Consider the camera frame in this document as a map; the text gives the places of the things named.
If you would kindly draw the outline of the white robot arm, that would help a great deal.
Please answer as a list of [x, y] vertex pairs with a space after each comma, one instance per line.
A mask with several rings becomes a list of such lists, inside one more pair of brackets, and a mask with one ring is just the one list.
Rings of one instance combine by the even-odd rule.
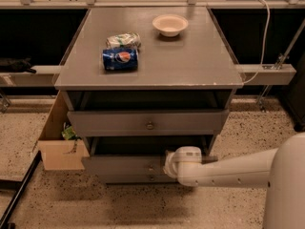
[[166, 154], [164, 172], [189, 187], [265, 188], [263, 229], [305, 229], [305, 134], [279, 147], [205, 164], [199, 148]]

